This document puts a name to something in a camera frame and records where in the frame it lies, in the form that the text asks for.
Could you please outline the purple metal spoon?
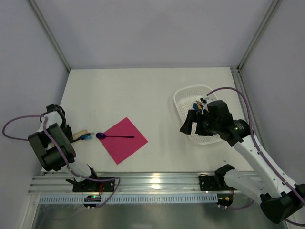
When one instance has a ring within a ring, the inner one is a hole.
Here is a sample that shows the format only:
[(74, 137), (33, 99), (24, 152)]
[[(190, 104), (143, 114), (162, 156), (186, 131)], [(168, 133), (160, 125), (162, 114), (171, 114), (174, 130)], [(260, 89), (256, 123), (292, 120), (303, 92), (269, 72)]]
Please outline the purple metal spoon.
[(100, 140), (104, 140), (106, 138), (135, 138), (135, 136), (117, 136), (117, 135), (106, 135), (103, 132), (98, 132), (96, 133), (96, 138), (100, 139)]

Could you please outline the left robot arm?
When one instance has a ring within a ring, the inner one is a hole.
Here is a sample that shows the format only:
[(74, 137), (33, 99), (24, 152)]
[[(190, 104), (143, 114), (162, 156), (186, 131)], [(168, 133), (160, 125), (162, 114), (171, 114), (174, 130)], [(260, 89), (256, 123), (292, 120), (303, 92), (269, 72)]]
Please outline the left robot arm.
[(76, 160), (76, 152), (72, 146), (73, 133), (62, 107), (48, 105), (46, 112), (40, 115), (40, 122), (40, 128), (28, 136), (28, 141), (41, 166), (46, 171), (64, 169), (77, 182), (98, 180), (92, 167)]

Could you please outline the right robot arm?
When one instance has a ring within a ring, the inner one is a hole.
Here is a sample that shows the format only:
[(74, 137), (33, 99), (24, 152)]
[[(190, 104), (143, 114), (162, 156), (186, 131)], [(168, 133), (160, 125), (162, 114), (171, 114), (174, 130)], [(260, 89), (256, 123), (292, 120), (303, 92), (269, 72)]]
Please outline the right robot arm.
[(249, 124), (234, 120), (222, 100), (209, 102), (202, 111), (191, 109), (180, 132), (191, 134), (192, 125), (199, 136), (218, 134), (251, 165), (262, 184), (244, 177), (231, 165), (217, 169), (215, 180), (220, 187), (237, 189), (257, 204), (273, 223), (279, 224), (305, 205), (305, 186), (291, 179), (260, 146)]

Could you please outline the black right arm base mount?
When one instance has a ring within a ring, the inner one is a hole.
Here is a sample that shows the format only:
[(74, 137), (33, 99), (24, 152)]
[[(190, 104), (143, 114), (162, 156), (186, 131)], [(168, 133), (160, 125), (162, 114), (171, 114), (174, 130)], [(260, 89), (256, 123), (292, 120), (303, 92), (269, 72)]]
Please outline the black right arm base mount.
[(214, 176), (200, 174), (198, 176), (201, 191), (216, 191), (217, 184)]

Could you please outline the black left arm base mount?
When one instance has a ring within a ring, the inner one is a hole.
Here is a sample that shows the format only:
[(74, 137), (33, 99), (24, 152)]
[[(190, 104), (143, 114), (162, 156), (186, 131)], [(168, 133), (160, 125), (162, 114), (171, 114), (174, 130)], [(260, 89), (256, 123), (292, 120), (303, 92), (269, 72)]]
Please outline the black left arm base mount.
[(67, 182), (73, 185), (72, 191), (80, 192), (113, 192), (115, 187), (115, 180), (95, 182), (90, 180), (83, 180), (77, 182), (76, 179), (66, 179)]

